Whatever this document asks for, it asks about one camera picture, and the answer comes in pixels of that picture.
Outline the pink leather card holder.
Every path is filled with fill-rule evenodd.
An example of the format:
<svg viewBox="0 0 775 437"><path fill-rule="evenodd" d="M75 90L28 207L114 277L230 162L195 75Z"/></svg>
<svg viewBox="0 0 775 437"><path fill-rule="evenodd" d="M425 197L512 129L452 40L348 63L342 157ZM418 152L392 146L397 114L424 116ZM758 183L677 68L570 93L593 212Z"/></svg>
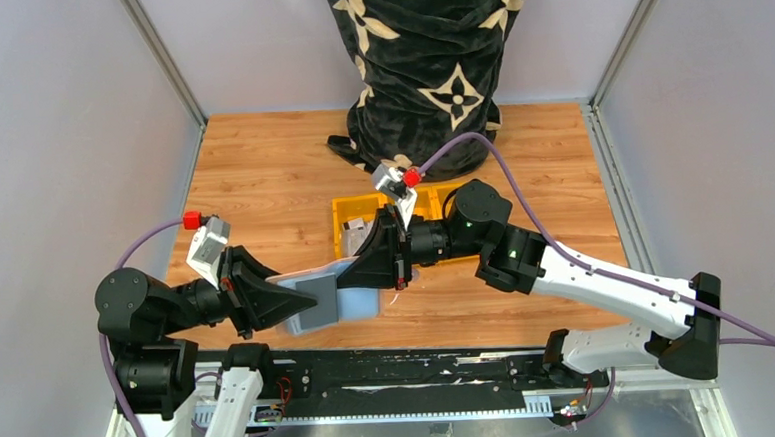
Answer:
<svg viewBox="0 0 775 437"><path fill-rule="evenodd" d="M353 257L338 259L324 266L266 278L268 283L314 295L318 300L313 308L303 310L280 324L281 330L292 336L304 335L340 322L379 316L383 304L379 289L351 287L332 291L333 278L337 278L354 260Z"/></svg>

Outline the dark grey card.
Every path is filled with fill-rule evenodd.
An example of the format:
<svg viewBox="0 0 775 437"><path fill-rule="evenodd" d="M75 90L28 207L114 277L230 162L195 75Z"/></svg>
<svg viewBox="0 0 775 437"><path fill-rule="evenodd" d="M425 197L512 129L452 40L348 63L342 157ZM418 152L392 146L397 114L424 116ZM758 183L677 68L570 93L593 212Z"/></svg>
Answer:
<svg viewBox="0 0 775 437"><path fill-rule="evenodd" d="M291 316L285 323L290 335L302 335L333 326L339 320L337 280L334 274L294 278L286 286L312 296L316 304Z"/></svg>

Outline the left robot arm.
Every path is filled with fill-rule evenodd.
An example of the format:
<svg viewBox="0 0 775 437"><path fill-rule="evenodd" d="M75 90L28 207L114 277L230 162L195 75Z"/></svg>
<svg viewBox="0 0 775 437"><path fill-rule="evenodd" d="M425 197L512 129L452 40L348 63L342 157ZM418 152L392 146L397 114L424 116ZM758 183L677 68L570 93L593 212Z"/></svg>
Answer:
<svg viewBox="0 0 775 437"><path fill-rule="evenodd" d="M171 287L121 258L97 288L104 369L134 437L152 437L154 421L177 429L175 419L195 390L199 347L173 334L230 320L249 339L317 304L314 296L269 283L275 272L242 246L214 259L213 280Z"/></svg>

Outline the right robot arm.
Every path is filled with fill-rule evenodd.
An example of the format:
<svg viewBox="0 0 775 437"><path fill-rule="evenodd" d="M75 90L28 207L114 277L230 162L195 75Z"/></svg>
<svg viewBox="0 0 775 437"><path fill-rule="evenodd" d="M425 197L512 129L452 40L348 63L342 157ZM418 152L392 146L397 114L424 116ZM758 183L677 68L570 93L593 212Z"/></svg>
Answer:
<svg viewBox="0 0 775 437"><path fill-rule="evenodd" d="M404 221L393 204L378 209L364 244L338 275L338 287L403 290L416 266L475 256L476 277L497 291L567 298L627 318L600 330L552 332L543 355L546 372L573 376L656 365L691 380L717 378L717 276L653 276L550 242L509 224L511 201L479 180L463 184L451 198L439 220Z"/></svg>

